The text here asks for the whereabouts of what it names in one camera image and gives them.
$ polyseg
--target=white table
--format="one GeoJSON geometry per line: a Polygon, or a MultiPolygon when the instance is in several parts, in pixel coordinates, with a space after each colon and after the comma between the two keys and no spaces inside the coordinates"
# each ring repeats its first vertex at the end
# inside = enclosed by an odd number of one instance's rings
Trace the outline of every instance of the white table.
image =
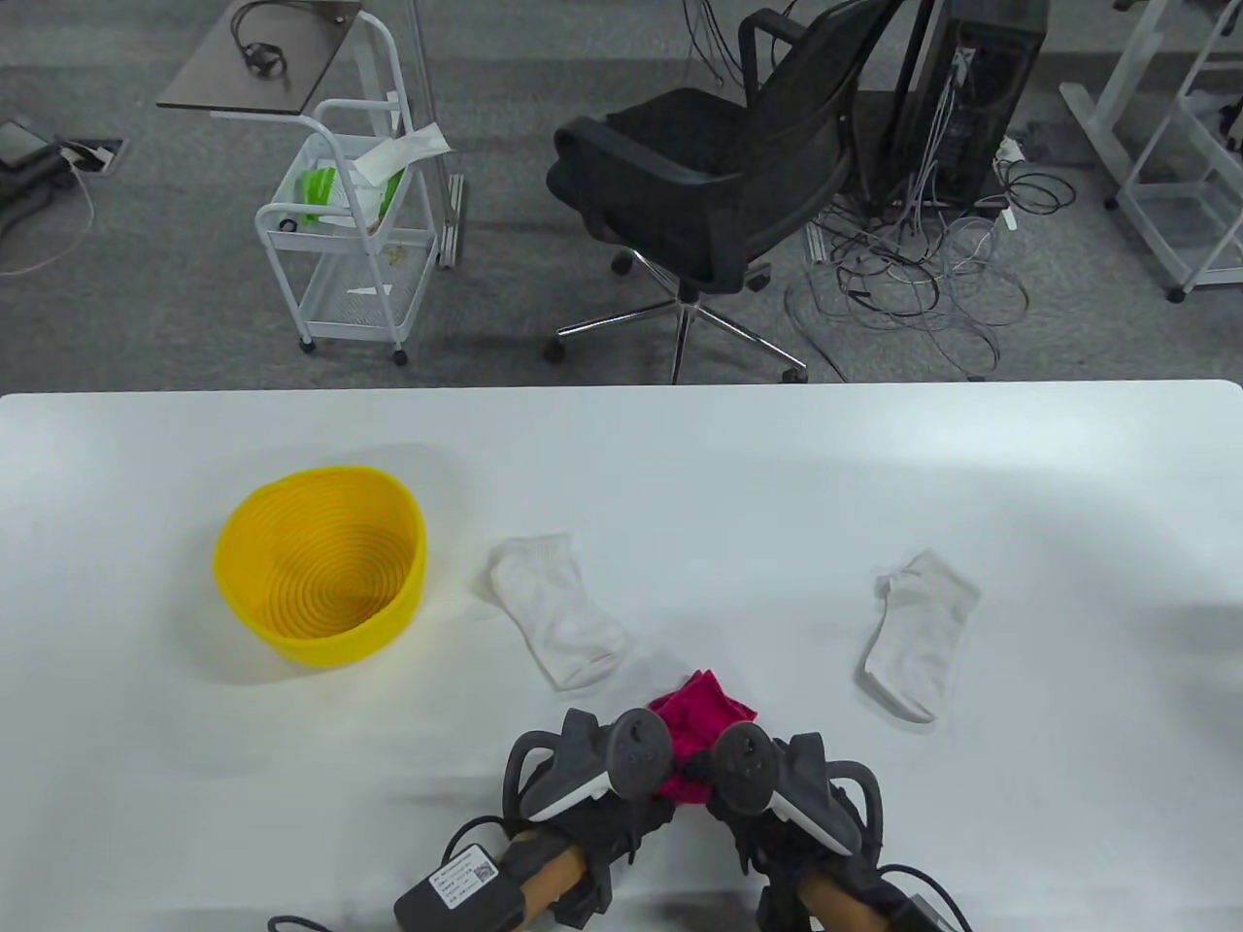
{"type": "MultiPolygon", "coordinates": [[[[1237,932],[1241,472],[1224,383],[0,399],[0,928],[389,928],[512,739],[559,723],[477,577],[490,542],[568,529],[649,654],[871,764],[889,857],[977,930],[1237,932]],[[423,502],[428,598],[388,651],[297,675],[210,555],[256,486],[341,462],[423,502]],[[925,547],[984,592],[931,733],[851,682],[875,577],[925,547]]],[[[720,920],[742,886],[684,811],[590,928],[720,920]]]]}

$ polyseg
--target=vr controller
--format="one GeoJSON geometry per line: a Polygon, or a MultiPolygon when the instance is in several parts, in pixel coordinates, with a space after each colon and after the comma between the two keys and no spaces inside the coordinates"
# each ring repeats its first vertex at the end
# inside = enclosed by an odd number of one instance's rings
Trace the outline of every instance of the vr controller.
{"type": "Polygon", "coordinates": [[[628,802],[646,799],[672,773],[674,739],[655,712],[631,708],[602,727],[595,716],[572,708],[561,734],[527,732],[513,744],[505,768],[505,818],[548,821],[605,793],[628,802]],[[538,749],[552,752],[551,762],[537,768],[520,793],[523,764],[538,749]]]}
{"type": "Polygon", "coordinates": [[[753,722],[738,722],[712,748],[712,784],[721,800],[742,815],[771,810],[833,854],[854,855],[859,825],[829,793],[829,764],[819,734],[773,741],[753,722]]]}
{"type": "MultiPolygon", "coordinates": [[[[860,850],[859,826],[829,792],[830,777],[840,774],[825,762],[819,734],[798,734],[787,744],[769,738],[753,723],[740,723],[721,734],[710,759],[710,779],[718,798],[731,809],[742,815],[772,811],[833,854],[853,855],[860,850]]],[[[607,726],[588,712],[569,710],[559,734],[543,731],[522,734],[506,763],[502,818],[496,820],[510,836],[510,849],[500,862],[479,845],[470,845],[456,856],[446,855],[440,870],[397,902],[398,925],[404,932],[520,928],[531,918],[525,885],[542,876],[574,845],[564,834],[564,819],[558,816],[572,818],[576,806],[605,800],[609,794],[617,798],[614,803],[634,803],[640,811],[672,775],[674,767],[669,728],[646,708],[630,710],[607,726]],[[520,787],[527,759],[536,751],[549,756],[536,764],[520,787]],[[543,823],[551,823],[552,830],[537,828],[543,823]]],[[[589,821],[597,819],[589,811],[578,815],[589,821]]],[[[583,928],[593,915],[608,908],[609,865],[625,850],[633,857],[638,835],[630,841],[609,850],[582,852],[580,877],[576,874],[572,889],[549,905],[559,923],[583,928]]],[[[772,887],[767,896],[773,902],[772,887]]],[[[762,903],[761,916],[768,915],[763,908],[762,903]]],[[[802,926],[782,922],[764,928],[787,932],[802,926]]]]}

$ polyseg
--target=white sock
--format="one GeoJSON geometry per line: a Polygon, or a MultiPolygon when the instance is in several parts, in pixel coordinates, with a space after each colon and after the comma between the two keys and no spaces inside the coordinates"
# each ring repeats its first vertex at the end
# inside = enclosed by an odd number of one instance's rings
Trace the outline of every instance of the white sock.
{"type": "Polygon", "coordinates": [[[979,590],[932,551],[880,583],[885,618],[864,659],[864,685],[904,718],[935,722],[979,590]]]}
{"type": "Polygon", "coordinates": [[[558,690],[612,674],[630,635],[583,589],[569,534],[506,541],[492,551],[492,588],[558,690]]]}

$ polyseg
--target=black mesh chair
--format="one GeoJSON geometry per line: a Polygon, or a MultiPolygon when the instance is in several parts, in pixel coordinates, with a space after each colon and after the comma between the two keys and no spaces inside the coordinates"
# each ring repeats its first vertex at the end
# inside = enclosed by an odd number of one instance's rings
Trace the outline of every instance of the black mesh chair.
{"type": "Polygon", "coordinates": [[[767,277],[752,262],[845,184],[858,162],[850,114],[859,75],[901,2],[846,0],[805,27],[773,10],[748,16],[738,27],[746,107],[684,87],[603,123],[580,117],[557,130],[548,189],[582,214],[593,239],[625,247],[614,272],[639,262],[670,297],[561,328],[544,347],[548,362],[564,359],[569,337],[676,312],[670,383],[699,317],[781,359],[783,381],[807,381],[805,364],[702,296],[745,283],[758,291],[767,277]],[[791,45],[763,85],[759,32],[791,45]]]}

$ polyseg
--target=red cloth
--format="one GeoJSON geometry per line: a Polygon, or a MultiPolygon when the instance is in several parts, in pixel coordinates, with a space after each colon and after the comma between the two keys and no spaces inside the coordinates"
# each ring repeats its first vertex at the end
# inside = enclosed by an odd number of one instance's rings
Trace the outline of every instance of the red cloth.
{"type": "Polygon", "coordinates": [[[695,783],[681,774],[681,768],[695,754],[710,751],[721,732],[736,722],[753,722],[756,712],[725,695],[711,670],[696,672],[676,692],[661,696],[648,706],[660,716],[674,736],[674,761],[679,772],[660,788],[660,795],[675,803],[704,805],[712,797],[712,788],[695,783]]]}

